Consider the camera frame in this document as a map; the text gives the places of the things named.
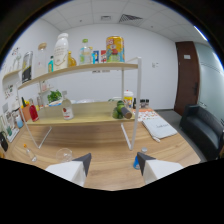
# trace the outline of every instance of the shelf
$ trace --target shelf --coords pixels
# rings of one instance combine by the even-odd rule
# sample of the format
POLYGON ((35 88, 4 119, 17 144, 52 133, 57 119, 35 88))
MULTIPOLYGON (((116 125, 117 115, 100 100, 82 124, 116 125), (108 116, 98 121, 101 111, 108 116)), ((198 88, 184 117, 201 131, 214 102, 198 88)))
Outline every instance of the shelf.
POLYGON ((3 79, 5 79, 5 78, 7 78, 7 77, 9 77, 9 76, 11 76, 11 75, 15 75, 15 74, 17 74, 17 73, 20 72, 20 71, 21 71, 21 69, 18 69, 18 70, 15 70, 15 71, 6 73, 6 74, 4 75, 4 77, 3 77, 3 79))
POLYGON ((116 103, 112 106, 108 102, 72 104, 74 118, 71 120, 64 120, 61 106, 47 107, 38 111, 39 120, 33 122, 30 119, 27 124, 29 126, 75 126, 124 123, 135 120, 134 114, 131 119, 114 119, 110 114, 115 106, 116 103))
POLYGON ((50 87, 50 88, 47 88, 45 91, 43 91, 43 92, 39 92, 38 94, 42 94, 42 93, 46 93, 46 92, 48 92, 50 89, 53 89, 54 87, 52 86, 52 87, 50 87))
POLYGON ((35 84, 47 79, 71 74, 71 73, 80 73, 80 72, 87 72, 87 71, 98 71, 98 70, 133 70, 138 69, 137 64, 129 64, 129 63, 98 63, 98 64, 88 64, 88 65, 78 65, 74 67, 60 69, 54 72, 46 73, 39 77, 36 77, 30 81, 23 83, 18 89, 22 89, 26 86, 31 84, 35 84))

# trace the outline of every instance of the table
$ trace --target table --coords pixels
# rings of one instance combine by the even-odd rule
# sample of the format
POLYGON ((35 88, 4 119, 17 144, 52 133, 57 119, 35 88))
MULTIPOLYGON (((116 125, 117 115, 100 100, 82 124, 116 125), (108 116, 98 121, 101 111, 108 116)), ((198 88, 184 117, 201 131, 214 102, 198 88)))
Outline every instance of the table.
MULTIPOLYGON (((134 122, 123 125, 131 140, 134 122)), ((35 139, 41 141, 48 128, 35 126, 30 127, 30 130, 35 139)), ((133 168, 135 156, 142 147, 147 147, 146 155, 159 160, 177 162, 183 167, 200 162, 198 155, 179 133, 158 143, 140 122, 137 125, 132 151, 128 148, 120 124, 54 127, 41 149, 35 147, 28 131, 23 127, 10 144, 6 158, 44 170, 49 165, 57 163, 55 155, 61 148, 71 149, 75 158, 91 153, 92 159, 84 187, 114 191, 140 188, 145 185, 141 171, 133 168), (36 154, 35 163, 29 161, 25 154, 24 143, 36 154)))

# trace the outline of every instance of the red bottle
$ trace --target red bottle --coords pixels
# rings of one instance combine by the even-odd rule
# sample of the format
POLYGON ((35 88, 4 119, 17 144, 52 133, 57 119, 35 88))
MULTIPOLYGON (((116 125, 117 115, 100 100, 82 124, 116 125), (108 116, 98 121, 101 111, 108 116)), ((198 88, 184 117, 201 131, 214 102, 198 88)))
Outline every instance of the red bottle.
POLYGON ((33 105, 33 100, 29 99, 30 102, 30 116, 33 121, 37 121, 39 119, 36 107, 33 105))

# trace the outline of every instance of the white wall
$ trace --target white wall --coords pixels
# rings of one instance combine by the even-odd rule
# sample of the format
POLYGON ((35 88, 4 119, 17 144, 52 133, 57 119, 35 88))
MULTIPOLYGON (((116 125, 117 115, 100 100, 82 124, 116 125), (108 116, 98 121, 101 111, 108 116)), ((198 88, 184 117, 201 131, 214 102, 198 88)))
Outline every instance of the white wall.
MULTIPOLYGON (((79 63, 79 49, 82 47, 82 39, 89 39, 89 46, 93 50, 105 50, 106 38, 111 35, 119 35, 124 38, 126 61, 136 56, 142 57, 142 87, 141 98, 150 99, 150 107, 154 109, 172 109, 174 108, 178 66, 175 43, 163 36, 155 34, 134 26, 121 24, 94 24, 65 31, 69 34, 69 49, 72 56, 79 63), (152 68, 152 62, 159 63, 159 67, 152 68)), ((27 51, 33 51, 33 68, 35 55, 38 45, 47 42, 47 63, 53 50, 57 37, 60 32, 49 23, 39 19, 30 26, 14 44, 14 47, 20 47, 22 57, 27 51)), ((13 58, 8 55, 7 65, 12 64, 13 58)), ((12 78, 4 80, 0 86, 0 114, 2 114, 2 105, 6 102, 3 95, 3 87, 12 82, 12 78)), ((13 82, 21 80, 14 77, 13 82)), ((121 96, 121 72, 112 71, 110 73, 92 74, 85 72, 75 75, 67 75, 50 80, 51 84, 58 87, 60 91, 67 90, 68 97, 72 100, 81 99, 99 99, 108 100, 114 96, 121 96)), ((136 97, 137 93, 137 70, 125 71, 125 90, 133 91, 136 97)), ((20 90, 20 96, 25 99, 37 94, 38 88, 32 85, 20 90)), ((9 108, 15 101, 14 96, 7 101, 9 108)))
MULTIPOLYGON (((22 66, 23 56, 28 51, 33 51, 33 62, 32 62, 32 74, 34 74, 34 65, 35 65, 35 57, 38 52, 38 45, 42 42, 47 43, 47 63, 50 61, 50 56, 52 55, 54 45, 56 43, 57 37, 60 34, 59 30, 54 28, 48 22, 44 20, 37 20, 34 22, 24 33, 17 39, 15 44, 12 46, 12 49, 19 47, 19 53, 21 54, 22 58, 20 59, 20 67, 22 66)), ((12 49, 10 49, 5 62, 7 67, 13 65, 14 56, 11 56, 12 49)), ((4 71, 1 70, 0 78, 2 80, 4 76, 4 71)), ((8 102, 9 110, 11 111, 12 103, 15 101, 16 97, 16 88, 14 87, 13 96, 9 97, 5 100, 4 95, 4 88, 9 84, 15 84, 18 81, 21 81, 22 72, 20 71, 18 75, 13 75, 12 77, 8 77, 3 80, 2 84, 0 85, 0 114, 2 114, 2 105, 8 102)), ((19 91, 20 97, 24 97, 24 99, 28 100, 32 98, 34 95, 36 96, 38 93, 38 86, 32 85, 26 87, 19 91)))
MULTIPOLYGON (((156 33, 121 24, 94 24, 65 31, 69 34, 69 49, 79 63, 79 49, 82 39, 89 40, 93 50, 105 50, 106 38, 119 35, 124 38, 126 61, 142 57, 141 98, 150 99, 154 109, 173 109, 178 79, 177 53, 175 43, 156 33), (159 67, 152 68, 152 62, 159 67)), ((59 90, 67 90, 73 100, 108 100, 121 96, 121 72, 92 74, 85 72, 63 76, 58 79, 59 90)), ((137 93, 137 70, 125 71, 125 90, 137 93)))

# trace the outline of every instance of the ceiling light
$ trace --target ceiling light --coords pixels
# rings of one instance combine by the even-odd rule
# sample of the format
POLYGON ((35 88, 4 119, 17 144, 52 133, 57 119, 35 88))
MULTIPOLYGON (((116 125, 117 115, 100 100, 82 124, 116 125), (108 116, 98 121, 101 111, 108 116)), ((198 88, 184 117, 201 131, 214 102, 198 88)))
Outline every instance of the ceiling light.
POLYGON ((201 34, 204 40, 208 41, 206 37, 202 34, 202 32, 196 26, 194 26, 194 28, 201 34))

